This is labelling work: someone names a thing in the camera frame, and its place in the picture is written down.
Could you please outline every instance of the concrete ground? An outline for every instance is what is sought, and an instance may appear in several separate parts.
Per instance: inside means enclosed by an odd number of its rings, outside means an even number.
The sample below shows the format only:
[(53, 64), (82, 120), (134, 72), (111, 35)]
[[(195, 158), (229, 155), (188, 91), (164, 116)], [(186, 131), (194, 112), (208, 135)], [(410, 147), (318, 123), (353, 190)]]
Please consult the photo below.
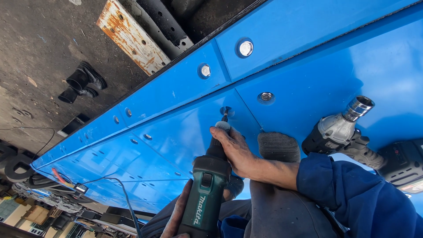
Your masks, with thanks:
[[(58, 131), (80, 113), (90, 118), (101, 114), (147, 78), (96, 26), (105, 3), (0, 1), (0, 129), (51, 127)], [(82, 60), (105, 78), (108, 88), (97, 90), (96, 98), (78, 97), (74, 104), (63, 103), (57, 96), (68, 86), (64, 79)], [(49, 129), (0, 130), (0, 139), (32, 152), (42, 148), (51, 135)], [(41, 153), (62, 139), (56, 134)]]

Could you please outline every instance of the finger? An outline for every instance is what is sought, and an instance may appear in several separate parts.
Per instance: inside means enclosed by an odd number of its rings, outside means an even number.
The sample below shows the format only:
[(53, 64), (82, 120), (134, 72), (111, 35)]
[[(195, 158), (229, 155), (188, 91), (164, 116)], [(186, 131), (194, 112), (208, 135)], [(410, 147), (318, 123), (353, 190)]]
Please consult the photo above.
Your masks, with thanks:
[(229, 135), (234, 138), (236, 141), (244, 141), (244, 137), (241, 135), (239, 131), (235, 129), (235, 127), (231, 127)]
[(187, 206), (188, 197), (190, 196), (192, 183), (193, 180), (189, 179), (188, 182), (185, 184), (181, 195), (176, 201), (172, 215), (170, 216), (170, 219), (166, 224), (166, 227), (163, 230), (163, 233), (160, 238), (171, 238), (178, 232), (179, 225), (182, 221), (182, 216), (184, 215), (185, 207)]
[(216, 140), (220, 141), (222, 144), (227, 144), (227, 142), (231, 141), (232, 138), (221, 128), (217, 127), (210, 127), (210, 133)]
[(184, 234), (176, 235), (172, 238), (190, 238), (190, 235), (188, 233), (184, 233)]

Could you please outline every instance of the hex bolt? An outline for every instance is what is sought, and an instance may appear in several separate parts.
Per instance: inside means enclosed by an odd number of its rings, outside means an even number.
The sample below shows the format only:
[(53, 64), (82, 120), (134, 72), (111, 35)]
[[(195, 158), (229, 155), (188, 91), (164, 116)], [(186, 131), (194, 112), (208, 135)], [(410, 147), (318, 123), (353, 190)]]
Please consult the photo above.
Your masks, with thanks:
[(208, 64), (203, 65), (203, 67), (201, 67), (201, 73), (202, 73), (205, 77), (210, 76), (210, 66), (209, 66)]
[(265, 93), (261, 94), (260, 98), (261, 98), (261, 100), (263, 100), (265, 102), (270, 101), (272, 99), (272, 94), (265, 92)]
[(249, 56), (253, 52), (253, 44), (250, 41), (244, 41), (239, 45), (239, 53), (243, 56)]

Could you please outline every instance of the worker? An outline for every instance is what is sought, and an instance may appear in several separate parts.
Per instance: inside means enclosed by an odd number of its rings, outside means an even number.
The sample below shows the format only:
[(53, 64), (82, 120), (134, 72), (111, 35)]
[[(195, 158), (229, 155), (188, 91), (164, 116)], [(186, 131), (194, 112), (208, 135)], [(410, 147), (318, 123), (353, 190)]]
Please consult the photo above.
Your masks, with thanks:
[[(311, 153), (300, 162), (297, 142), (281, 133), (258, 136), (259, 158), (235, 128), (230, 136), (216, 127), (210, 132), (233, 171), (251, 179), (251, 199), (227, 196), (230, 201), (222, 203), (217, 224), (222, 238), (423, 236), (423, 218), (381, 176), (323, 154)], [(143, 238), (189, 238), (176, 233), (191, 186), (189, 180), (182, 194), (141, 229)]]

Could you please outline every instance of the gray pants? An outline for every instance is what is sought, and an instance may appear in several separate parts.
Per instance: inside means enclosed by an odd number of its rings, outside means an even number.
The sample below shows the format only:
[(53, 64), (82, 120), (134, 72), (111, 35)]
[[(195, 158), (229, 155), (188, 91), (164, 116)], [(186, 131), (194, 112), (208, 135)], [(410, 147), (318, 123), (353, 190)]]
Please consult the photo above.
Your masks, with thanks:
[[(249, 220), (244, 238), (336, 238), (336, 233), (315, 202), (301, 194), (270, 184), (250, 181), (251, 199), (222, 203), (219, 220), (239, 215)], [(143, 238), (162, 234), (177, 198), (142, 229)]]

